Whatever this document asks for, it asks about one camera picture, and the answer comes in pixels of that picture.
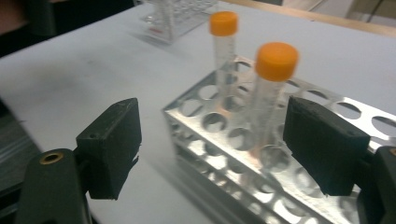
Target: plastic tube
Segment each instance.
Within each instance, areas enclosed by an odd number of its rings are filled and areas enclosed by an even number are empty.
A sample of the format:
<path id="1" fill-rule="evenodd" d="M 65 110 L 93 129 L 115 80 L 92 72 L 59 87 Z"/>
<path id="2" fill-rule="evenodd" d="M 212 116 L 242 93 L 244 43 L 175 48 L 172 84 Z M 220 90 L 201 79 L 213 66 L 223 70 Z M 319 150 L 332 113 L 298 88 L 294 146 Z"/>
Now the plastic tube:
<path id="1" fill-rule="evenodd" d="M 230 86 L 227 80 L 233 78 L 235 38 L 238 16 L 230 11 L 214 13 L 210 17 L 210 33 L 213 35 L 216 65 L 216 85 L 219 97 L 228 96 Z"/>
<path id="2" fill-rule="evenodd" d="M 286 43 L 268 43 L 258 50 L 255 67 L 257 77 L 249 106 L 249 122 L 259 147 L 268 144 L 271 117 L 285 81 L 294 73 L 298 57 L 297 49 Z"/>

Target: rack hole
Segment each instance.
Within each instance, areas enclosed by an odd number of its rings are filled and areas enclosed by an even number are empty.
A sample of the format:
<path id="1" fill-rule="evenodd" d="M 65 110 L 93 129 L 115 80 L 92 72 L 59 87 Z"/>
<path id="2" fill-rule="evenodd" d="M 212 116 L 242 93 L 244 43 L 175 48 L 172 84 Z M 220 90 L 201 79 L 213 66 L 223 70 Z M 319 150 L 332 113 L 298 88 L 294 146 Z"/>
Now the rack hole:
<path id="1" fill-rule="evenodd" d="M 269 215 L 265 218 L 265 223 L 270 223 L 270 224 L 280 224 L 282 223 L 281 221 L 279 221 L 279 219 L 277 217 L 274 217 L 272 215 Z"/>
<path id="2" fill-rule="evenodd" d="M 266 146 L 262 149 L 260 155 L 262 168 L 272 172 L 281 172 L 286 170 L 290 164 L 290 158 L 281 148 L 275 146 Z"/>
<path id="3" fill-rule="evenodd" d="M 251 131 L 237 128 L 228 134 L 228 143 L 237 150 L 247 151 L 254 147 L 255 139 Z"/>
<path id="4" fill-rule="evenodd" d="M 323 193 L 320 191 L 317 182 L 303 167 L 296 170 L 294 183 L 306 195 L 313 198 L 323 198 Z"/>
<path id="5" fill-rule="evenodd" d="M 171 129 L 172 129 L 173 132 L 178 132 L 180 130 L 180 125 L 178 125 L 176 123 L 173 123 L 171 125 Z"/>
<path id="6" fill-rule="evenodd" d="M 201 174 L 205 174 L 209 171 L 209 167 L 202 161 L 198 161 L 198 160 L 194 161 L 193 166 Z"/>
<path id="7" fill-rule="evenodd" d="M 243 174 L 246 171 L 244 167 L 242 167 L 239 164 L 236 164 L 236 162 L 228 162 L 228 167 L 230 168 L 231 171 L 239 175 Z"/>
<path id="8" fill-rule="evenodd" d="M 227 179 L 224 177 L 217 175 L 217 178 L 211 179 L 217 186 L 223 188 L 227 185 Z"/>
<path id="9" fill-rule="evenodd" d="M 238 78 L 234 74 L 227 74 L 225 83 L 227 83 L 227 85 L 231 85 L 234 84 L 236 80 L 238 80 Z"/>
<path id="10" fill-rule="evenodd" d="M 285 103 L 283 103 L 283 102 L 279 102 L 279 103 L 277 104 L 277 108 L 283 109 L 283 108 L 286 108 L 286 105 L 285 105 Z"/>
<path id="11" fill-rule="evenodd" d="M 224 100 L 223 107 L 230 112 L 239 112 L 245 107 L 245 103 L 239 97 L 228 96 Z"/>
<path id="12" fill-rule="evenodd" d="M 248 210 L 258 216 L 262 212 L 262 207 L 258 203 L 251 203 L 248 206 Z"/>
<path id="13" fill-rule="evenodd" d="M 204 117 L 203 126 L 208 132 L 217 133 L 225 129 L 227 120 L 218 113 L 212 113 Z"/>
<path id="14" fill-rule="evenodd" d="M 178 140 L 180 140 L 182 142 L 186 142 L 186 143 L 189 143 L 189 142 L 197 140 L 195 135 L 193 135 L 191 132 L 188 132 L 188 131 L 185 131 L 185 130 L 184 131 L 180 130 L 176 134 L 176 137 L 177 137 Z"/>
<path id="15" fill-rule="evenodd" d="M 238 86 L 238 92 L 241 94 L 241 95 L 243 95 L 243 96 L 247 96 L 247 95 L 249 95 L 249 93 L 250 93 L 250 90 L 252 89 L 252 87 L 253 87 L 253 83 L 251 83 L 251 82 L 245 82 L 245 83 L 242 83 L 240 86 Z"/>
<path id="16" fill-rule="evenodd" d="M 235 63 L 235 71 L 246 73 L 249 71 L 251 68 L 251 65 L 249 63 L 245 62 L 237 62 Z"/>
<path id="17" fill-rule="evenodd" d="M 373 117 L 374 127 L 387 136 L 396 136 L 396 121 L 383 117 Z"/>
<path id="18" fill-rule="evenodd" d="M 349 103 L 339 102 L 335 105 L 335 110 L 347 119 L 358 119 L 361 117 L 361 111 Z"/>
<path id="19" fill-rule="evenodd" d="M 303 217 L 298 222 L 298 224 L 319 224 L 319 221 L 315 217 Z"/>
<path id="20" fill-rule="evenodd" d="M 197 116 L 202 111 L 202 104 L 198 100 L 187 100 L 180 107 L 180 113 L 186 117 Z"/>
<path id="21" fill-rule="evenodd" d="M 233 198 L 235 198 L 236 200 L 242 200 L 244 198 L 244 193 L 238 190 L 233 192 L 231 196 L 233 196 Z"/>
<path id="22" fill-rule="evenodd" d="M 356 201 L 358 199 L 358 192 L 352 191 L 350 196 L 339 197 L 338 206 L 342 209 L 342 214 L 351 223 L 359 223 L 359 215 L 357 211 Z"/>
<path id="23" fill-rule="evenodd" d="M 305 216 L 305 211 L 298 206 L 296 203 L 293 203 L 291 200 L 284 198 L 283 200 L 283 205 L 285 205 L 285 208 L 292 213 L 293 215 L 297 217 L 304 217 Z"/>
<path id="24" fill-rule="evenodd" d="M 204 100 L 214 99 L 218 93 L 218 87 L 215 85 L 204 86 L 198 92 L 199 96 Z"/>
<path id="25" fill-rule="evenodd" d="M 299 89 L 300 89 L 300 86 L 297 83 L 295 83 L 291 80 L 287 80 L 285 83 L 284 92 L 296 93 Z"/>
<path id="26" fill-rule="evenodd" d="M 327 96 L 321 91 L 305 91 L 303 97 L 320 105 L 326 105 L 329 102 Z"/>
<path id="27" fill-rule="evenodd" d="M 261 193 L 265 194 L 272 194 L 275 193 L 275 189 L 265 183 L 264 180 L 256 179 L 254 180 L 254 186 L 258 189 Z"/>
<path id="28" fill-rule="evenodd" d="M 212 147 L 212 146 L 210 146 L 208 144 L 205 144 L 204 150 L 210 156 L 217 157 L 217 156 L 221 155 L 221 153 L 219 152 L 219 150 L 217 148 Z"/>

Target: orange screw cap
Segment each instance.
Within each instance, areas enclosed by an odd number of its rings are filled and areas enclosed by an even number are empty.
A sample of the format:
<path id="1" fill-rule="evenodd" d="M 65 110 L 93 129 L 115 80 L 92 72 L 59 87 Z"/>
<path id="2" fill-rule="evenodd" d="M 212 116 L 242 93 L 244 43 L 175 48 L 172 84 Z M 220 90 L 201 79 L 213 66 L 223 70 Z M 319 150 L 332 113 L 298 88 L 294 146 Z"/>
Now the orange screw cap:
<path id="1" fill-rule="evenodd" d="M 273 42 L 262 45 L 257 52 L 256 73 L 270 81 L 286 81 L 293 75 L 299 54 L 292 45 Z"/>
<path id="2" fill-rule="evenodd" d="M 210 16 L 210 33 L 215 36 L 233 35 L 238 30 L 238 15 L 221 11 Z"/>

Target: tube rack in background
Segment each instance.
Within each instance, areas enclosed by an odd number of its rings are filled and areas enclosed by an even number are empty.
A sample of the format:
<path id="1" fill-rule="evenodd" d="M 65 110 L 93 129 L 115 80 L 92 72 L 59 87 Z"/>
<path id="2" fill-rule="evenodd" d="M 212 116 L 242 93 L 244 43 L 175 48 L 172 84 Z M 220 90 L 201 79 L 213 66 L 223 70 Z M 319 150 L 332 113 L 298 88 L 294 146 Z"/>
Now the tube rack in background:
<path id="1" fill-rule="evenodd" d="M 218 0 L 146 0 L 154 11 L 141 20 L 146 34 L 166 43 L 208 20 L 217 11 Z"/>
<path id="2" fill-rule="evenodd" d="M 237 57 L 226 99 L 217 97 L 213 72 L 164 110 L 177 157 L 251 215 L 268 223 L 358 223 L 359 188 L 326 197 L 282 140 L 287 101 L 293 95 L 324 105 L 372 136 L 369 150 L 395 146 L 396 117 L 300 79 L 287 82 L 277 103 L 270 145 L 258 147 L 247 123 L 254 62 Z"/>

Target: white table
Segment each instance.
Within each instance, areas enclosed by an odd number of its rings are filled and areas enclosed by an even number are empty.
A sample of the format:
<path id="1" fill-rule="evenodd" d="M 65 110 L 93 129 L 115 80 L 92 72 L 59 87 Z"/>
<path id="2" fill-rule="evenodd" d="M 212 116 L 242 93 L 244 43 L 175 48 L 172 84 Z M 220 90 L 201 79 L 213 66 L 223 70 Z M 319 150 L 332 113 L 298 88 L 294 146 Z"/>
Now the white table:
<path id="1" fill-rule="evenodd" d="M 285 41 L 301 53 L 296 76 L 396 114 L 396 39 L 226 3 L 240 15 L 237 53 Z M 186 188 L 162 108 L 214 67 L 207 24 L 172 46 L 148 41 L 135 7 L 0 60 L 0 96 L 42 150 L 75 148 L 111 104 L 137 97 L 143 144 L 118 201 L 91 201 L 102 223 L 215 223 Z"/>

